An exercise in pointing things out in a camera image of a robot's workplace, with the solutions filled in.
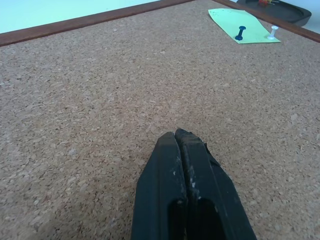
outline wooden frame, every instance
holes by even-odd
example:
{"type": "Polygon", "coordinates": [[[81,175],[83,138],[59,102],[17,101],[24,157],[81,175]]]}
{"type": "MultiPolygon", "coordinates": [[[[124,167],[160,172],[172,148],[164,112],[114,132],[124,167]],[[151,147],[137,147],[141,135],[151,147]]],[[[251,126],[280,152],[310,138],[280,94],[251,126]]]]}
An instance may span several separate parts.
{"type": "Polygon", "coordinates": [[[212,1],[217,2],[219,4],[223,4],[229,8],[232,8],[232,9],[245,10],[246,12],[252,14],[253,16],[255,16],[258,19],[261,19],[265,22],[276,25],[282,29],[288,30],[292,33],[298,34],[298,35],[303,36],[307,39],[311,39],[317,43],[320,43],[320,34],[314,32],[314,31],[310,31],[308,29],[302,28],[302,27],[294,25],[292,23],[275,18],[273,16],[269,16],[263,12],[252,9],[252,8],[247,7],[245,5],[240,5],[240,4],[233,2],[233,1],[229,1],[229,0],[212,0],[212,1]]]}
{"type": "Polygon", "coordinates": [[[69,20],[58,21],[41,26],[29,27],[21,30],[10,31],[0,34],[0,47],[37,39],[52,34],[58,34],[74,29],[87,27],[94,24],[129,17],[173,5],[191,2],[193,0],[159,0],[141,5],[125,7],[113,11],[101,12],[93,15],[77,17],[69,20]]]}

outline green sticky note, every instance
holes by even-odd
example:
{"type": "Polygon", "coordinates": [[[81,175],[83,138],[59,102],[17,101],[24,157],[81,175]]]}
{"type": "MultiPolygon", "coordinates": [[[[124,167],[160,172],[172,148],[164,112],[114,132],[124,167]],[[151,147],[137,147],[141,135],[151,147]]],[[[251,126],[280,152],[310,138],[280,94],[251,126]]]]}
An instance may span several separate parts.
{"type": "Polygon", "coordinates": [[[279,43],[278,39],[269,40],[267,36],[270,35],[259,20],[243,10],[217,8],[209,10],[210,17],[216,24],[222,28],[238,44],[256,44],[256,43],[279,43]],[[236,40],[235,37],[239,33],[239,27],[245,26],[243,30],[241,41],[236,40]]]}

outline blue push pin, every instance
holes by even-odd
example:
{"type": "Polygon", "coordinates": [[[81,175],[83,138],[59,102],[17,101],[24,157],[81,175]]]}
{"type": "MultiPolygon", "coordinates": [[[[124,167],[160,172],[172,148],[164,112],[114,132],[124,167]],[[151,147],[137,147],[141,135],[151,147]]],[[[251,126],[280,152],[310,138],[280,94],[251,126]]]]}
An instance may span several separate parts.
{"type": "Polygon", "coordinates": [[[246,27],[240,26],[239,29],[240,29],[239,34],[237,36],[235,36],[235,39],[238,41],[241,41],[243,39],[242,32],[246,29],[246,27]]]}

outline push pin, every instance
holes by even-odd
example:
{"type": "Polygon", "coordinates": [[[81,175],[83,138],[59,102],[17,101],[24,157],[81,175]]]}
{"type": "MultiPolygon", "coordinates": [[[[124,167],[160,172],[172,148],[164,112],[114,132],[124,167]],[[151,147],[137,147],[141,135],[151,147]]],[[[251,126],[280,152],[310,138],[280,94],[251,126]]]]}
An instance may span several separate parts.
{"type": "Polygon", "coordinates": [[[279,27],[277,27],[277,26],[272,26],[271,28],[272,28],[272,31],[271,31],[270,35],[266,37],[266,38],[269,39],[269,40],[275,39],[276,30],[277,30],[279,27]]]}
{"type": "Polygon", "coordinates": [[[246,27],[240,26],[239,29],[240,29],[239,34],[237,36],[235,36],[235,39],[238,41],[241,41],[243,39],[242,32],[246,29],[246,27]]]}

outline black tray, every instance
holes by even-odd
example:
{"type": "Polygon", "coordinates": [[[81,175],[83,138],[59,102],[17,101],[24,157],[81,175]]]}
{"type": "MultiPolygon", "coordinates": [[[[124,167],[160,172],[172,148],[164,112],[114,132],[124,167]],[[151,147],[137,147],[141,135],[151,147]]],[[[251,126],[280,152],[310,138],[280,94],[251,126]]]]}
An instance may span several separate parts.
{"type": "Polygon", "coordinates": [[[274,5],[267,6],[260,5],[259,0],[238,0],[237,3],[300,27],[309,21],[310,11],[283,1],[275,1],[274,5]]]}

